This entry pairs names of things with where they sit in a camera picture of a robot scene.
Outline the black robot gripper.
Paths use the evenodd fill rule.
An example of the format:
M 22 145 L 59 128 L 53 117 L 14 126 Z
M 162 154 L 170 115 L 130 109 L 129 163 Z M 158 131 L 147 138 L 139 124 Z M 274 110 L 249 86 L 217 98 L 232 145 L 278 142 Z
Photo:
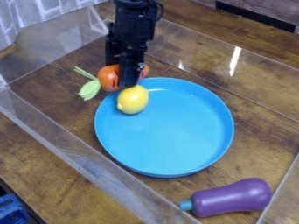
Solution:
M 113 0 L 113 3 L 117 15 L 115 21 L 109 23 L 106 63 L 109 66 L 119 63 L 118 85 L 130 88 L 146 68 L 147 42 L 155 38 L 155 25 L 163 18 L 165 5 L 158 0 Z

